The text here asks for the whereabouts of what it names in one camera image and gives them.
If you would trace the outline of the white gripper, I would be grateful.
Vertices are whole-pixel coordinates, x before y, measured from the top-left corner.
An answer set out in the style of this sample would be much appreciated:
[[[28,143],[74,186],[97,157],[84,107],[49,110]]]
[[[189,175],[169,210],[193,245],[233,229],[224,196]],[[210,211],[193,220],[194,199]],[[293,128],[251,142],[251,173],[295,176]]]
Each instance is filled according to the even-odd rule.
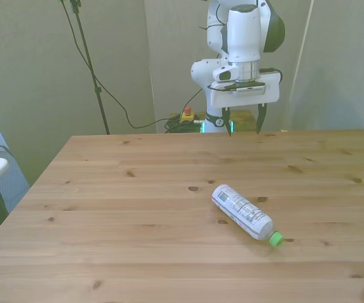
[[[279,100],[280,72],[261,73],[260,78],[248,83],[214,81],[208,86],[210,106],[222,108],[222,119],[229,136],[232,135],[229,107],[258,104],[256,132],[261,132],[267,113],[267,104]]]

